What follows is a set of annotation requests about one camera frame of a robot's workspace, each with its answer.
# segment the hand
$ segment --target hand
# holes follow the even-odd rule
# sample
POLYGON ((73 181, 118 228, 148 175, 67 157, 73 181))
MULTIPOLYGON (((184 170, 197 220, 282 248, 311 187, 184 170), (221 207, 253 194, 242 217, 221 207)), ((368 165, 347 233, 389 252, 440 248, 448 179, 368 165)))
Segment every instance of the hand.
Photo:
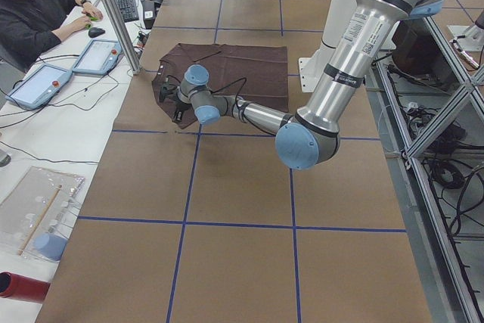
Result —
POLYGON ((82 13, 94 18, 98 18, 99 20, 103 19, 103 14, 102 12, 97 9, 94 5, 91 3, 84 3, 82 6, 83 10, 82 13))
POLYGON ((72 27, 72 31, 77 32, 78 30, 84 30, 86 26, 91 25, 91 20, 87 15, 82 15, 74 20, 70 25, 72 27))

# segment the keyboard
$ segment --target keyboard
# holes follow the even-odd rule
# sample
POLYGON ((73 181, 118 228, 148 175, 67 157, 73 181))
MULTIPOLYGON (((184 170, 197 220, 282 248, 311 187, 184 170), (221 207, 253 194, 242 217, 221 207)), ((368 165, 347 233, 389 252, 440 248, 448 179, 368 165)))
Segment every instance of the keyboard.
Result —
POLYGON ((125 23, 139 20, 136 0, 115 0, 125 23))

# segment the blue cup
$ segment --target blue cup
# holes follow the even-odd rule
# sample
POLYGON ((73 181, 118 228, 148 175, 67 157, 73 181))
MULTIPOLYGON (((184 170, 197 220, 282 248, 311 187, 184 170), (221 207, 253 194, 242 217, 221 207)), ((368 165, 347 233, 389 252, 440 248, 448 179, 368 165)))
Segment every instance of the blue cup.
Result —
POLYGON ((56 234, 44 233, 33 241, 33 246, 43 256, 54 261, 59 261, 66 248, 67 240, 56 234))

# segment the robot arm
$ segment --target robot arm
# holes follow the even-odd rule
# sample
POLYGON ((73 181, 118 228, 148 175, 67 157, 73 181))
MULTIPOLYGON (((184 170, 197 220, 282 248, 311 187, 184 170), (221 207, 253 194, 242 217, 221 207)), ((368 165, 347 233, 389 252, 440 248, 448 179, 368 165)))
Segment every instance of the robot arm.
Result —
POLYGON ((293 169, 308 169, 330 159, 339 147, 338 120, 356 89, 364 82, 374 55, 399 20, 437 13, 443 0, 356 0, 357 8, 324 68, 307 105, 294 115, 242 100, 213 95, 209 74, 200 65, 189 67, 177 89, 180 109, 192 106, 202 125, 221 116, 276 134, 279 157, 293 169))

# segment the black shirt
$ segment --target black shirt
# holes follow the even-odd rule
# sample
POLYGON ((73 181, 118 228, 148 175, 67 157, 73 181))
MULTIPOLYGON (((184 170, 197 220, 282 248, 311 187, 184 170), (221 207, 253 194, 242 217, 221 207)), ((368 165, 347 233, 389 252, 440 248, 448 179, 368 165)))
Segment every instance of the black shirt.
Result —
POLYGON ((52 30, 75 6, 75 0, 0 0, 0 42, 27 70, 61 43, 52 30))

